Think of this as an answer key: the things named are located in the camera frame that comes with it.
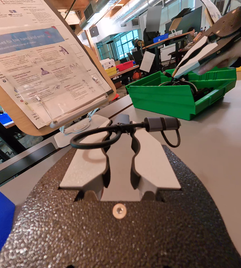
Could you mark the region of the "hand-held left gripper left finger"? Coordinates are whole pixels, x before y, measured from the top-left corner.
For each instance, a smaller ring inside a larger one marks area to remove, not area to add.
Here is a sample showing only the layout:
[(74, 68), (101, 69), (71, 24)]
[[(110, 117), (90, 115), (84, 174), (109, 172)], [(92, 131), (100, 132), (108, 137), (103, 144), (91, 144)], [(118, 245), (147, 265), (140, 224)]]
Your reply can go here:
[(59, 187), (75, 190), (108, 188), (111, 178), (108, 150), (77, 149)]

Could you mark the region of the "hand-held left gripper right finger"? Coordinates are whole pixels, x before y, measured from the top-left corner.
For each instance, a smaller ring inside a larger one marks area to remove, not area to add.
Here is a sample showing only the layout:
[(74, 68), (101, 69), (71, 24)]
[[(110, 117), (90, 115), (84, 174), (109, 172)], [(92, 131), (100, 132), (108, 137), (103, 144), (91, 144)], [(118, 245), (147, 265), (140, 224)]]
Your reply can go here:
[[(175, 148), (180, 145), (179, 121), (143, 121), (131, 132), (134, 152), (130, 171), (133, 189), (139, 191), (180, 190), (180, 183), (159, 141), (150, 132), (160, 132), (166, 143)], [(177, 144), (172, 145), (164, 131), (175, 130)]]

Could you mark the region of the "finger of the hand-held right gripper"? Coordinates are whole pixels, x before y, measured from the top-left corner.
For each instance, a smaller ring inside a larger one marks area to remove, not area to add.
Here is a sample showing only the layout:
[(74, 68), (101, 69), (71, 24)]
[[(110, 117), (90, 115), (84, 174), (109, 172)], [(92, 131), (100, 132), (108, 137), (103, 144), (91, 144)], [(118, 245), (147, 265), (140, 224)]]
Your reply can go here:
[(190, 55), (187, 61), (182, 62), (174, 72), (174, 78), (179, 78), (181, 75), (186, 74), (189, 71), (194, 70), (195, 68), (200, 66), (199, 60), (206, 57), (206, 55), (215, 49), (218, 46), (216, 42), (210, 43), (202, 47), (199, 52), (196, 52), (196, 55)]
[(198, 63), (198, 55), (206, 45), (208, 45), (208, 36), (203, 36), (200, 40), (197, 40), (177, 65), (176, 70), (190, 68), (196, 65)]

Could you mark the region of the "green plastic bin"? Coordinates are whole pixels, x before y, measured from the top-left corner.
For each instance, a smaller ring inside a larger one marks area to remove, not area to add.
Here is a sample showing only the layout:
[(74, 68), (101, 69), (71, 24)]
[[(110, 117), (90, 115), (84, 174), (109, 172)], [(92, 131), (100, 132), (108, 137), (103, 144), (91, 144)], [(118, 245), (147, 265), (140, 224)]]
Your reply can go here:
[(171, 82), (171, 77), (156, 72), (126, 86), (133, 106), (184, 120), (192, 120), (221, 100), (236, 85), (235, 68), (213, 68), (203, 75), (190, 71), (188, 83)]

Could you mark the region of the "person's right forearm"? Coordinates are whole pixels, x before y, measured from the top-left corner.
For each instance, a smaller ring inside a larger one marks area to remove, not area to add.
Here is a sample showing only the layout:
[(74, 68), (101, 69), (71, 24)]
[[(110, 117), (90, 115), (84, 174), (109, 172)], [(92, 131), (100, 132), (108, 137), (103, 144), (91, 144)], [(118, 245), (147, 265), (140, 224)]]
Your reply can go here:
[(229, 68), (239, 68), (241, 67), (241, 57), (239, 58), (232, 58)]

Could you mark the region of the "person's right hand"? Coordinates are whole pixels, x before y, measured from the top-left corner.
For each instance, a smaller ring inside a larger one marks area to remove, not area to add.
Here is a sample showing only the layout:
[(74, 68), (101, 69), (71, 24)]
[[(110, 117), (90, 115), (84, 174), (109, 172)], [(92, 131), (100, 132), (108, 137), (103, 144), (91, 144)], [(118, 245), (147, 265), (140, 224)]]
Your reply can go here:
[(201, 66), (199, 69), (195, 69), (193, 72), (202, 75), (214, 67), (225, 68), (230, 67), (236, 62), (238, 58), (241, 58), (241, 38), (224, 54), (217, 56), (216, 58), (209, 61), (207, 64)]

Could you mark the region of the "small wooden document stand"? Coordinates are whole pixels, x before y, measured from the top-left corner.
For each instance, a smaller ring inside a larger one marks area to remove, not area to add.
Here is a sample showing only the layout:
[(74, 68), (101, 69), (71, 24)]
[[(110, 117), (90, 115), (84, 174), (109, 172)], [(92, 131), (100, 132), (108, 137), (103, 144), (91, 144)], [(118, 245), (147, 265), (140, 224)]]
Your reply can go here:
[(171, 26), (169, 28), (169, 33), (170, 33), (169, 38), (182, 34), (182, 30), (176, 31), (176, 29), (179, 26), (181, 20), (182, 20), (182, 17), (179, 17), (179, 18), (175, 18), (172, 21), (172, 24), (171, 24)]

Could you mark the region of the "grey panel stand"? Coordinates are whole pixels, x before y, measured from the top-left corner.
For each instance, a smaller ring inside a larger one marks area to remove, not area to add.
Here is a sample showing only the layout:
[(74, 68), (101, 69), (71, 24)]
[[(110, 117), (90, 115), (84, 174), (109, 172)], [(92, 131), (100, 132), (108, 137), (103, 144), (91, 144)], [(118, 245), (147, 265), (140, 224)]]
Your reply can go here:
[(144, 71), (144, 72), (150, 72), (150, 69), (152, 67), (152, 63), (155, 59), (155, 54), (146, 51), (144, 53), (143, 59), (142, 59), (142, 63), (139, 67), (140, 70)]

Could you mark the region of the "red plastic bin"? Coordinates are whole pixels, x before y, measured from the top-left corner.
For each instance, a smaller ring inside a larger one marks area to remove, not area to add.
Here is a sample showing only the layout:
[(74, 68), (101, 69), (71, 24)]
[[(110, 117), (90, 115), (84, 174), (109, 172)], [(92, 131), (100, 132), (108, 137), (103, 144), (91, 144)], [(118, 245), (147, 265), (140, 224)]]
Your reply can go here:
[(128, 61), (128, 62), (121, 63), (119, 65), (116, 65), (116, 70), (117, 72), (122, 72), (122, 71), (125, 71), (126, 69), (132, 68), (133, 66), (134, 66), (133, 61)]

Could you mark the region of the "white cardboard box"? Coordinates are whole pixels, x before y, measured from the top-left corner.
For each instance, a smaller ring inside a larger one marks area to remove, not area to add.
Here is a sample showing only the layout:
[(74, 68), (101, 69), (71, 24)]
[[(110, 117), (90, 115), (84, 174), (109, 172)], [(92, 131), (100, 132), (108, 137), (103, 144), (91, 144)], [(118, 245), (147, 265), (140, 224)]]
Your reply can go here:
[(112, 67), (115, 67), (115, 60), (114, 59), (106, 58), (106, 59), (101, 60), (100, 63), (105, 70), (112, 68)]

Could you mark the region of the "laminated hand exercise sheet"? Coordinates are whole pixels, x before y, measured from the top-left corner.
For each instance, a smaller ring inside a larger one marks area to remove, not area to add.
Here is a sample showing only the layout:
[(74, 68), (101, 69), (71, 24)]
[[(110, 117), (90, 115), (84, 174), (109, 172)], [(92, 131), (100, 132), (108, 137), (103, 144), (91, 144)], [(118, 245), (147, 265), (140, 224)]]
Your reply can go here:
[(37, 128), (106, 99), (110, 91), (53, 24), (0, 27), (0, 72), (31, 110)]

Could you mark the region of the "silver ventilation duct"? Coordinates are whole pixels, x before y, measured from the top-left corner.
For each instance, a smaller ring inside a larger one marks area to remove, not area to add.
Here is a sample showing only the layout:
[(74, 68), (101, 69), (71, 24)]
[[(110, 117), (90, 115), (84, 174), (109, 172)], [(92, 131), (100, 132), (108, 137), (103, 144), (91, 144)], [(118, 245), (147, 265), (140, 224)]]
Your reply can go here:
[(122, 9), (110, 17), (110, 22), (113, 24), (119, 22), (120, 26), (124, 27), (127, 22), (145, 12), (148, 7), (154, 6), (159, 2), (160, 0), (130, 0)]

